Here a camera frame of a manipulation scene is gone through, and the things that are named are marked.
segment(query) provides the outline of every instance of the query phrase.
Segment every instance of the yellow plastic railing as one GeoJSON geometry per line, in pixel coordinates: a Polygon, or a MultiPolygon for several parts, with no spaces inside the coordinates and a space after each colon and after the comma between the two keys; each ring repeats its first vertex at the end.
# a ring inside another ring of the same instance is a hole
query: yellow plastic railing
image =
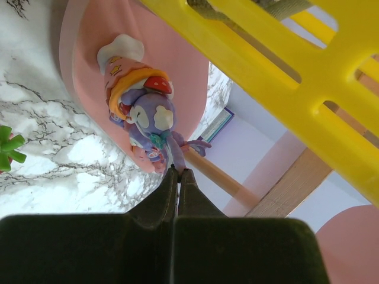
{"type": "Polygon", "coordinates": [[[322,40],[318,49],[251,0],[209,0],[301,76],[297,83],[221,22],[186,0],[142,0],[240,85],[366,198],[379,206],[379,150],[323,105],[332,101],[379,137],[379,97],[357,69],[379,82],[379,1],[311,0],[338,22],[335,33],[308,12],[292,17],[322,40]]]}

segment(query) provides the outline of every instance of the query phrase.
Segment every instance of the purple cartoon figure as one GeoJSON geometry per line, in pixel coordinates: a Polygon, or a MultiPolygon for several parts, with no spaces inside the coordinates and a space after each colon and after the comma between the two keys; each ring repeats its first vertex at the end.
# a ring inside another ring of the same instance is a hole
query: purple cartoon figure
{"type": "Polygon", "coordinates": [[[124,34],[99,51],[110,120],[129,133],[138,159],[149,159],[158,173],[174,165],[181,174],[186,168],[183,152],[192,147],[205,156],[211,146],[185,141],[175,132],[172,82],[165,72],[142,63],[143,54],[143,44],[124,34]]]}

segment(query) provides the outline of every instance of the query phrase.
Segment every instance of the green leaf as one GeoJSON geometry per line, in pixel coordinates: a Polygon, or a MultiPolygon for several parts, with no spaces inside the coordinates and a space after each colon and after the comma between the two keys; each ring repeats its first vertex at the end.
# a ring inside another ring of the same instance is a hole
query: green leaf
{"type": "Polygon", "coordinates": [[[1,144],[1,151],[8,152],[11,150],[15,150],[21,147],[22,145],[24,145],[24,143],[25,143],[24,137],[22,137],[21,135],[17,135],[13,137],[12,139],[10,139],[8,142],[1,144]]]}
{"type": "Polygon", "coordinates": [[[0,126],[0,144],[4,142],[8,142],[11,133],[12,133],[11,127],[5,126],[5,125],[0,126]]]}
{"type": "Polygon", "coordinates": [[[0,153],[0,171],[9,172],[11,170],[11,164],[9,162],[8,155],[0,153]]]}
{"type": "Polygon", "coordinates": [[[15,150],[9,151],[8,155],[10,158],[12,158],[13,160],[15,160],[16,162],[21,163],[21,164],[23,164],[26,160],[25,154],[22,154],[20,152],[15,151],[15,150]]]}

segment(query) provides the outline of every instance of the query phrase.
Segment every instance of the marble wall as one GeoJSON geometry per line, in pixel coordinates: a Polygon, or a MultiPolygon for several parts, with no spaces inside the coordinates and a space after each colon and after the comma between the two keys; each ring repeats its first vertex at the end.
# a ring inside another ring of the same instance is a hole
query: marble wall
{"type": "MultiPolygon", "coordinates": [[[[0,1],[0,124],[22,134],[24,164],[0,175],[0,218],[125,212],[161,180],[142,172],[71,100],[59,73],[67,0],[0,1]]],[[[210,65],[197,138],[226,105],[231,81],[210,65]]]]}

